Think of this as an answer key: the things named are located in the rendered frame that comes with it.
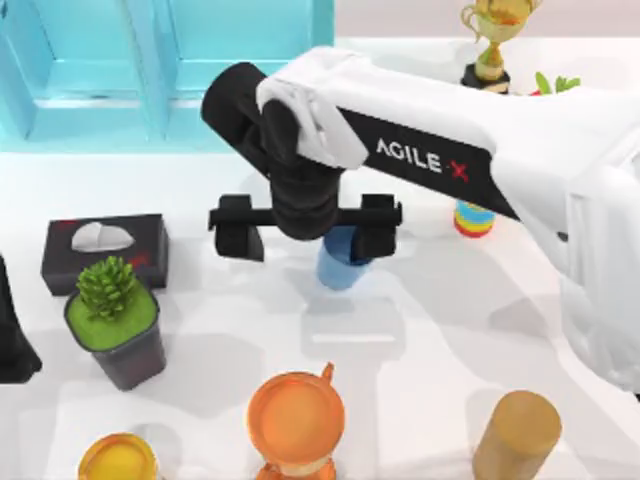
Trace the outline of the tan wooden cylinder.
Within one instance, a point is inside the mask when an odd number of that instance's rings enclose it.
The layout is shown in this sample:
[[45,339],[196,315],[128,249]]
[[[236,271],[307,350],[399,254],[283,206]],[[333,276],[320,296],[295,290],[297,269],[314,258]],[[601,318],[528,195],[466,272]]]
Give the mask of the tan wooden cylinder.
[[527,390],[505,394],[474,451],[474,480],[534,480],[561,433],[559,413],[545,397]]

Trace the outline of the stack of coloured rings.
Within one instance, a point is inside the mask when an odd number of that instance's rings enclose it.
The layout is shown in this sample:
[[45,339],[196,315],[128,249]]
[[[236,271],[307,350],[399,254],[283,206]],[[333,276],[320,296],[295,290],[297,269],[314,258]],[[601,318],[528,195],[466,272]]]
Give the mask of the stack of coloured rings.
[[463,236],[480,238],[493,228],[496,214],[474,204],[458,200],[454,210],[454,226]]

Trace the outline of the light blue cup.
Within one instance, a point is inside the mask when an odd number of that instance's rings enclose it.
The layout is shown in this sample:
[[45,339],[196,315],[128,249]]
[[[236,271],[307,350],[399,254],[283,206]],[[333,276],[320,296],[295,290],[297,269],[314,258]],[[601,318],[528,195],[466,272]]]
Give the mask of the light blue cup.
[[316,275],[331,290],[350,289],[373,262],[371,258],[352,259],[355,230],[355,226],[336,226],[322,239]]

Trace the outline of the gold trophy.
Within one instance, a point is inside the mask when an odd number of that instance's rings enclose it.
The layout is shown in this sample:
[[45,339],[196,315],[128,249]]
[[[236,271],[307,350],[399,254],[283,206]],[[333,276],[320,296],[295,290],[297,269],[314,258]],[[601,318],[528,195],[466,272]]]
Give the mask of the gold trophy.
[[466,65],[460,83],[466,87],[509,93],[510,76],[505,70],[500,45],[516,37],[528,18],[544,0],[474,0],[460,12],[460,20],[475,35],[475,42],[488,40],[487,48],[474,63]]

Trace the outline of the orange translucent cup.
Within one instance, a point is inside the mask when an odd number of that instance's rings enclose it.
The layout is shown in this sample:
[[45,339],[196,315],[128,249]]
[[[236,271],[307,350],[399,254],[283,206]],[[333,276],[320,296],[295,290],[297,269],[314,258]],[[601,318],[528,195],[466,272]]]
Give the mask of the orange translucent cup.
[[247,428],[264,459],[255,480],[337,480],[332,455],[344,432],[345,408],[333,373],[331,362],[319,375],[287,372],[254,393]]

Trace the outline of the black tissue box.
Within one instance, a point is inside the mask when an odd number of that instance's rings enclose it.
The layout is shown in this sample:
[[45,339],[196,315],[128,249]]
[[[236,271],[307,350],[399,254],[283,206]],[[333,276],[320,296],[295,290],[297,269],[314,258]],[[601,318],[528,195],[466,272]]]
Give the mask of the black tissue box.
[[51,221],[41,275],[52,295],[67,296],[85,268],[109,256],[131,264],[147,287],[165,288],[169,236],[163,217],[142,214]]

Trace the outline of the yellow translucent cup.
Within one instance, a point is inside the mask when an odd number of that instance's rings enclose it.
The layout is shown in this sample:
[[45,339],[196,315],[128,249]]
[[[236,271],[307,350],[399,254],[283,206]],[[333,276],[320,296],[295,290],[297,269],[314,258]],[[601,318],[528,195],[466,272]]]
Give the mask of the yellow translucent cup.
[[162,480],[149,444],[131,433],[107,435],[83,455],[77,480]]

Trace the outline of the grey pot with green plant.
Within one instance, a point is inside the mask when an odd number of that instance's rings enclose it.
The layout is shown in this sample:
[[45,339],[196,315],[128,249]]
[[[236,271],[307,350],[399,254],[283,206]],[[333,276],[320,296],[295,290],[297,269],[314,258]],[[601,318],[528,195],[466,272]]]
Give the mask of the grey pot with green plant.
[[121,391],[160,374],[166,355],[154,294],[121,257],[82,270],[64,319],[77,344],[89,352]]

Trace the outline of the red and green plant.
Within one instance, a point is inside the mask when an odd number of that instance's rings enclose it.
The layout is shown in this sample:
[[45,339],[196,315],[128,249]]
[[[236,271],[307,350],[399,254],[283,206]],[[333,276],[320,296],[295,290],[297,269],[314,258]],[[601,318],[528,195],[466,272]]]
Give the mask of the red and green plant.
[[530,96],[559,94],[578,87],[582,83],[580,77],[568,78],[564,76],[557,76],[555,80],[551,82],[542,72],[535,74],[535,82],[536,89],[530,93]]

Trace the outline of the light blue rack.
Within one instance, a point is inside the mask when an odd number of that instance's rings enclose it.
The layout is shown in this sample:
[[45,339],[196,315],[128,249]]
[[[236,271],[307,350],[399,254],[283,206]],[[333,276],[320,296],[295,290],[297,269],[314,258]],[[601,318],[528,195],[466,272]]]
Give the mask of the light blue rack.
[[200,102],[334,39],[334,0],[0,0],[0,152],[221,152]]

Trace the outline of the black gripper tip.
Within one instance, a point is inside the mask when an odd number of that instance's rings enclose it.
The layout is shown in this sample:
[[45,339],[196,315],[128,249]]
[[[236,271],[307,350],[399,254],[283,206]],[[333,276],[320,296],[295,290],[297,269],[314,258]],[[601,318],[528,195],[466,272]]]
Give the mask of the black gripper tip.
[[0,384],[27,383],[41,369],[42,361],[16,315],[4,257],[0,254]]

